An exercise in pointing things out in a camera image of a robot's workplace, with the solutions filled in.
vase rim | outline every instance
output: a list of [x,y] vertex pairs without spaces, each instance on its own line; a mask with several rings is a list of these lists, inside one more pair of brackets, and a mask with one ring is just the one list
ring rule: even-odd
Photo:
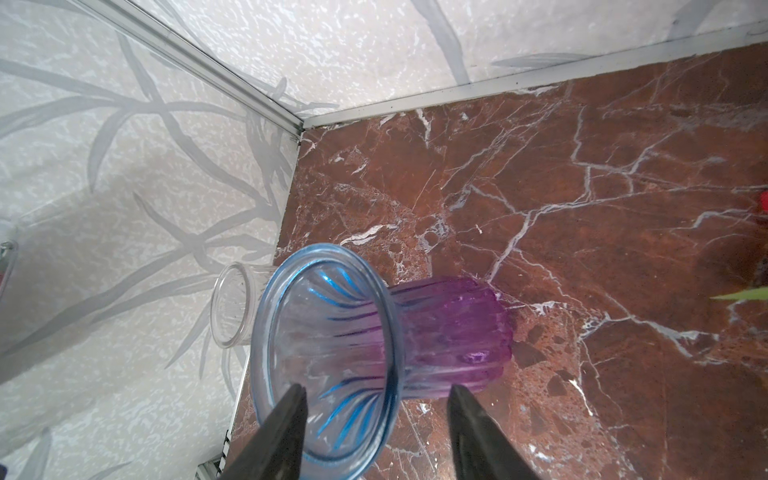
[[[243,281],[244,286],[244,299],[243,299],[243,318],[240,321],[240,325],[237,327],[237,331],[232,335],[225,335],[218,326],[218,307],[223,301],[221,299],[221,290],[227,277],[230,275],[237,275]],[[253,277],[248,269],[241,262],[232,262],[222,270],[219,277],[214,284],[214,291],[211,294],[210,299],[210,331],[211,336],[214,338],[214,342],[222,349],[228,349],[235,345],[240,345],[241,340],[247,341],[245,338],[251,330],[250,319],[256,315],[254,306],[256,305],[256,292],[253,285]]]
[[[296,251],[277,268],[266,285],[253,322],[250,347],[250,391],[257,421],[262,424],[280,400],[273,397],[270,368],[270,344],[278,323],[280,305],[288,289],[302,273],[328,262],[342,264],[366,282],[382,323],[386,358],[382,407],[378,418],[372,424],[369,439],[361,445],[361,449],[356,451],[355,455],[333,460],[318,458],[307,453],[306,450],[303,451],[303,457],[306,460],[332,469],[337,475],[334,478],[347,480],[362,475],[384,448],[399,409],[405,369],[402,330],[395,303],[387,290],[387,285],[363,258],[338,245],[315,243]],[[309,476],[303,473],[301,478],[309,478]]]

wallpaper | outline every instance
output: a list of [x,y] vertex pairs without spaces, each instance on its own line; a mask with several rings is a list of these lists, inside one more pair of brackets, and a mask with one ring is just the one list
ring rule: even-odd
[[66,2],[0,3],[0,37],[0,463],[193,478],[246,362],[210,291],[271,262],[296,138]]
[[764,0],[136,0],[300,117],[768,18]]

blue glass vase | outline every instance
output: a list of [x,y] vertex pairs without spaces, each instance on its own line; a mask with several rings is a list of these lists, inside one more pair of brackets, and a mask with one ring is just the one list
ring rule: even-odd
[[285,260],[253,322],[250,388],[262,422],[293,383],[309,403],[301,478],[357,478],[401,398],[498,378],[511,358],[505,309],[485,284],[433,278],[388,288],[353,252],[321,243]]

brown marble floor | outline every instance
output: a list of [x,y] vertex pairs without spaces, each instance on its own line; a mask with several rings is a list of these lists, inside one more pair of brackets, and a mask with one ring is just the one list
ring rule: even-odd
[[[710,300],[766,256],[767,58],[308,131],[278,261],[334,242],[390,284],[490,282],[517,342],[478,399],[542,478],[768,478],[768,308]],[[244,397],[232,455],[256,428]],[[404,402],[365,478],[454,478],[445,400]]]

leaf pattern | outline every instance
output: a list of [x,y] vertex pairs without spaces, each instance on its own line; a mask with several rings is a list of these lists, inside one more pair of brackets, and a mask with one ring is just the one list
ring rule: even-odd
[[22,472],[18,474],[18,480],[42,480],[45,474],[45,467],[48,465],[48,456],[51,453],[53,437],[51,429],[44,428],[40,434],[40,440],[32,450],[32,454],[27,458]]
[[88,186],[93,192],[96,188],[96,176],[107,150],[112,145],[112,141],[118,135],[118,130],[131,117],[133,113],[128,110],[119,110],[101,125],[96,138],[91,144],[91,152],[88,154]]
[[[59,8],[66,15],[70,15],[68,12],[77,12],[79,15],[90,16],[65,0],[27,1],[43,5],[46,8]],[[156,2],[176,19],[180,25],[186,28],[183,19],[175,12],[169,0],[156,0]],[[212,55],[210,49],[200,42],[199,38],[194,38],[198,41],[201,49]],[[164,209],[165,205],[156,202],[146,192],[135,192],[134,200],[136,207],[133,208],[140,209],[135,211],[140,211],[145,216],[145,219],[151,220],[151,222],[158,225],[159,228],[177,242],[177,245],[163,253],[149,257],[146,263],[140,264],[134,271],[117,281],[112,280],[104,288],[96,290],[96,293],[91,294],[87,298],[68,304],[66,308],[59,311],[53,318],[46,319],[47,321],[41,325],[36,325],[37,329],[22,341],[17,342],[10,349],[0,354],[2,357],[10,356],[27,346],[49,339],[76,323],[84,328],[90,328],[90,326],[106,321],[130,322],[131,316],[123,315],[120,317],[120,315],[151,305],[162,299],[175,296],[202,295],[203,292],[210,292],[218,273],[223,268],[223,264],[216,260],[211,249],[238,247],[245,250],[246,253],[242,256],[244,259],[250,257],[261,258],[274,252],[274,244],[271,242],[265,242],[248,233],[234,233],[230,231],[236,227],[246,225],[257,218],[273,221],[279,226],[282,214],[280,212],[280,202],[277,200],[278,195],[273,191],[273,185],[277,182],[283,189],[287,188],[293,174],[291,162],[280,150],[280,145],[286,140],[284,137],[285,132],[269,124],[258,114],[245,107],[241,111],[232,111],[228,108],[202,101],[175,98],[173,101],[166,102],[161,95],[161,91],[158,90],[158,85],[160,84],[156,83],[150,72],[163,71],[163,68],[156,65],[154,61],[159,61],[167,68],[177,68],[176,65],[170,64],[167,59],[154,52],[149,52],[149,55],[154,60],[147,61],[145,56],[140,58],[136,51],[134,51],[131,40],[122,34],[117,34],[117,39],[125,64],[130,68],[133,78],[135,78],[137,86],[141,90],[137,98],[111,91],[89,81],[47,71],[45,70],[47,68],[45,63],[31,66],[0,58],[1,73],[34,81],[49,88],[67,92],[70,95],[0,116],[0,139],[67,116],[83,114],[97,108],[108,109],[105,110],[106,119],[102,121],[89,145],[87,158],[84,158],[85,165],[83,165],[82,177],[84,185],[87,185],[85,193],[90,191],[93,194],[97,191],[100,185],[99,182],[102,185],[104,184],[104,172],[101,172],[101,169],[108,165],[105,162],[109,162],[113,158],[110,153],[116,146],[118,136],[124,134],[123,129],[131,128],[130,123],[134,116],[155,116],[161,120],[167,136],[184,153],[190,162],[190,166],[199,168],[211,178],[227,185],[231,189],[241,192],[247,197],[250,205],[247,205],[245,210],[218,220],[215,224],[205,228],[204,231],[189,232],[181,228],[172,215],[165,214],[167,211]],[[154,68],[154,70],[148,71],[142,64],[142,61],[147,66]],[[275,86],[263,83],[261,87],[265,91],[268,90],[277,101],[287,101],[294,110],[303,111],[313,108],[337,107],[335,104],[303,103],[297,101],[286,94],[288,84],[288,78],[281,78]],[[192,136],[184,131],[179,120],[174,116],[177,112],[218,115],[240,122],[249,137],[249,146],[252,151],[253,160],[258,163],[259,168],[264,174],[263,189],[259,185],[257,190],[249,181],[230,174],[217,164],[204,151],[203,147],[208,148],[208,146],[202,143],[198,144]],[[185,257],[188,260],[194,259],[194,262],[190,263],[190,265],[194,268],[199,267],[198,273],[195,273],[195,270],[193,270],[186,273],[186,276],[181,276],[181,278],[172,276],[171,280],[158,284],[157,278],[160,275],[166,275],[171,268],[175,269],[177,266],[182,265],[180,260],[185,259]],[[197,315],[194,324],[188,327],[189,330],[186,331],[184,338],[180,339],[178,347],[171,358],[168,359],[165,368],[167,369],[176,364],[180,357],[190,349],[193,349],[195,342],[202,336],[203,341],[198,368],[198,376],[202,379],[212,340],[209,325],[210,302]],[[184,335],[184,332],[181,332],[179,337],[181,338],[182,335]],[[244,367],[247,362],[247,351],[244,347],[239,346],[221,352],[221,379],[223,380],[224,387],[234,399],[237,392],[235,392],[236,385],[233,384],[232,372],[230,370],[233,355],[237,357],[237,362]],[[218,373],[216,377],[220,385],[221,380],[218,379]],[[39,438],[19,478],[42,480],[52,446],[50,429],[44,429]],[[88,476],[88,479],[105,480],[112,476],[118,476],[118,471],[130,464],[130,462],[125,462],[114,465],[93,475],[89,472],[88,475],[90,476]]]
[[205,332],[205,339],[203,339],[203,351],[200,353],[200,370],[197,374],[200,380],[203,379],[203,373],[205,372],[205,357],[208,354],[208,346],[210,345],[210,339],[214,337],[213,333],[208,330]]
[[96,475],[92,475],[91,477],[89,477],[88,480],[104,480],[109,475],[112,475],[113,473],[115,473],[117,470],[120,470],[121,468],[129,466],[131,463],[133,462],[125,462],[125,463],[121,463],[120,465],[115,465],[114,467],[105,468],[104,470],[97,473]]
[[[176,349],[176,352],[174,353],[174,356],[168,360],[168,364],[165,366],[165,368],[168,368],[169,366],[173,365],[176,360],[179,360],[179,358],[185,354],[187,350],[190,349],[192,344],[197,340],[198,337],[205,331],[205,329],[210,325],[210,301],[205,304],[205,307],[203,307],[202,311],[200,311],[200,315],[197,316],[197,320],[195,321],[194,325],[192,325],[192,329],[187,334],[187,336],[184,337],[183,340],[181,340],[181,345],[179,345],[179,348]],[[205,351],[207,350],[207,346],[203,345],[203,356],[205,356]],[[203,378],[203,367],[204,364],[204,358],[200,360],[200,377]]]
[[590,58],[590,55],[578,53],[537,53],[533,55],[523,55],[521,57],[506,58],[491,63],[497,67],[513,68],[546,68],[554,67],[572,61],[584,60]]
[[56,118],[88,111],[99,107],[117,106],[114,101],[103,98],[74,96],[60,98],[47,104],[23,108],[0,117],[0,138],[17,131],[42,125]]
[[221,350],[221,376],[224,377],[224,385],[227,386],[232,400],[237,399],[237,393],[235,393],[235,387],[232,386],[232,375],[230,374],[230,357],[232,356],[232,349]]
[[469,83],[469,74],[464,66],[464,52],[458,35],[451,26],[448,17],[443,13],[437,0],[411,0],[411,3],[427,21],[429,30],[442,50],[445,61],[453,73],[457,85]]
[[694,35],[704,23],[710,12],[722,0],[688,0],[688,3],[675,12],[672,28],[667,40],[686,38]]

